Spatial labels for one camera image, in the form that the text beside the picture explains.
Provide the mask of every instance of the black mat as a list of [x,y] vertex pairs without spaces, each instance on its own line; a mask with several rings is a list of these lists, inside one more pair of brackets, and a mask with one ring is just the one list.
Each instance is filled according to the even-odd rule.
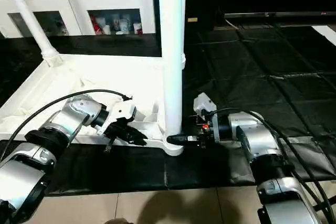
[[[2,48],[17,55],[17,60],[6,59],[10,66],[17,67],[20,57],[22,62],[31,62],[19,64],[17,76],[6,69],[7,82],[0,84],[4,101],[37,66],[40,55],[32,41],[1,41]],[[160,55],[152,35],[81,36],[51,42],[62,53]],[[193,113],[193,99],[200,92],[206,92],[218,107],[257,111],[286,135],[299,137],[294,140],[295,148],[320,180],[336,178],[334,45],[310,27],[189,34],[185,43],[184,115]],[[97,145],[71,145],[59,161],[49,195],[254,183],[240,148],[186,149],[178,157],[151,148],[116,147],[110,156],[103,155],[102,150],[103,146]]]

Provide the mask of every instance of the black floor mat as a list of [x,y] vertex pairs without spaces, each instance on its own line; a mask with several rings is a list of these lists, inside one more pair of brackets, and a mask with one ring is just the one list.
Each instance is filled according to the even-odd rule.
[[[20,64],[16,73],[29,75],[40,62],[36,45],[25,40],[22,46],[23,39],[16,39],[10,40],[9,47],[4,41],[8,40],[0,40],[2,48],[17,55],[8,65],[16,67],[16,62],[28,61]],[[160,56],[152,35],[81,36],[51,42],[62,53]],[[186,35],[185,43],[184,115],[193,114],[193,100],[201,92],[219,108],[239,106],[257,111],[287,136],[297,137],[295,148],[320,180],[336,178],[333,44],[311,27],[212,31]],[[31,52],[34,60],[26,60]],[[0,84],[2,101],[25,79],[14,73],[7,68]],[[5,143],[0,142],[0,150]],[[153,148],[116,147],[110,156],[104,156],[102,150],[103,146],[71,145],[58,163],[49,195],[254,183],[240,148],[186,149],[178,157]],[[308,180],[290,151],[289,156]]]

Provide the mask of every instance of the white cabinet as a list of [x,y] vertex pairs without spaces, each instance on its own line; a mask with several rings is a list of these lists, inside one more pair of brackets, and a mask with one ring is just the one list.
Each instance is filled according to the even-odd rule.
[[[81,35],[68,0],[26,0],[48,36]],[[0,0],[0,32],[6,38],[31,37],[13,0]]]
[[107,25],[112,34],[123,30],[123,21],[128,23],[126,31],[131,34],[134,34],[134,23],[141,23],[145,34],[155,32],[153,0],[69,1],[83,35],[96,34],[94,22],[100,27]]
[[[26,2],[47,36],[115,34],[119,30],[134,34],[134,27],[140,33],[155,32],[153,0]],[[31,36],[13,0],[0,0],[0,33],[6,38]]]

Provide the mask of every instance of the cable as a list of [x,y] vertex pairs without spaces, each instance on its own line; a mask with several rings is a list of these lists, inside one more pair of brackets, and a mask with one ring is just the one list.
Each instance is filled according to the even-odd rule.
[[11,142],[14,140],[14,138],[16,137],[16,135],[20,132],[20,130],[22,130],[22,128],[27,124],[29,123],[34,117],[36,117],[39,113],[41,113],[42,111],[46,110],[47,108],[49,108],[50,106],[60,102],[60,101],[63,101],[63,100],[66,100],[68,98],[71,98],[71,97],[75,97],[77,95],[80,95],[80,94],[86,94],[86,93],[96,93],[96,92],[104,92],[104,93],[111,93],[111,94],[116,94],[116,95],[119,95],[122,97],[122,99],[124,101],[128,101],[128,100],[131,100],[131,98],[129,98],[128,96],[122,94],[122,93],[119,93],[119,92],[116,92],[116,91],[113,91],[113,90],[108,90],[108,89],[90,89],[90,90],[84,90],[84,91],[79,91],[79,92],[76,92],[76,93],[72,93],[72,94],[69,94],[69,95],[66,95],[64,97],[61,97],[61,98],[58,98],[50,103],[48,103],[47,105],[43,106],[42,108],[40,108],[39,110],[37,110],[36,112],[34,112],[32,115],[30,115],[14,132],[13,134],[10,136],[10,138],[8,139],[8,142],[1,154],[1,157],[0,157],[0,162],[3,160],[6,152],[7,152],[7,149],[9,147],[9,145],[11,144]]
[[224,18],[225,22],[228,23],[229,25],[231,25],[233,28],[235,28],[236,30],[239,30],[238,27],[236,27],[234,24],[232,24],[230,21],[228,21],[226,18]]
[[[321,187],[321,185],[318,182],[318,180],[315,177],[315,175],[312,173],[312,171],[307,166],[307,164],[302,159],[302,157],[297,152],[297,150],[294,148],[294,146],[290,143],[290,141],[288,140],[288,138],[280,130],[278,130],[274,125],[272,125],[270,122],[268,122],[265,119],[261,118],[259,115],[257,115],[256,113],[254,113],[252,111],[245,111],[245,110],[241,110],[239,108],[223,108],[223,109],[212,111],[212,112],[209,113],[209,115],[214,115],[216,113],[223,112],[223,111],[245,112],[247,114],[250,114],[254,118],[258,119],[268,130],[270,130],[271,132],[277,133],[277,135],[279,135],[284,140],[284,142],[288,145],[288,147],[290,148],[290,150],[293,152],[294,156],[297,158],[297,160],[299,161],[299,163],[302,165],[303,169],[307,172],[308,176],[311,178],[311,180],[313,181],[313,183],[316,185],[318,191],[320,192],[320,194],[321,194],[321,196],[322,196],[322,198],[324,200],[324,204],[326,205],[326,208],[328,210],[328,212],[326,212],[325,208],[322,208],[322,211],[323,211],[324,215],[326,216],[328,222],[331,223],[331,224],[336,224],[335,214],[334,214],[334,212],[332,210],[332,207],[331,207],[329,199],[328,199],[328,197],[326,195],[326,192],[323,190],[323,188]],[[284,154],[285,158],[287,160],[289,160],[288,159],[288,155],[287,155],[287,153],[285,151],[285,148],[284,148],[283,144],[281,143],[281,141],[277,137],[275,137],[275,139],[277,140],[277,143],[278,143],[278,145],[279,145],[282,153]],[[303,182],[302,178],[296,172],[293,175],[295,175],[295,177],[299,177],[299,181]],[[304,188],[306,190],[307,190],[307,188],[309,188],[306,183],[304,183],[302,185],[304,186]],[[318,199],[318,197],[312,192],[312,190],[310,188],[307,191],[313,197],[313,199],[316,201],[317,204],[319,204],[319,202],[321,202]]]

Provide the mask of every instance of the white pole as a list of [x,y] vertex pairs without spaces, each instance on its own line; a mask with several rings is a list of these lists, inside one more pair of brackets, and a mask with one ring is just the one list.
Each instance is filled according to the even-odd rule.
[[182,53],[184,53],[185,0],[182,0]]
[[60,59],[58,51],[50,44],[50,41],[44,33],[41,25],[37,21],[35,15],[28,8],[25,0],[14,1],[16,2],[21,16],[28,26],[31,34],[35,38],[36,43],[40,47],[43,58],[49,65],[54,65]]
[[159,0],[165,136],[179,134],[182,121],[182,0]]

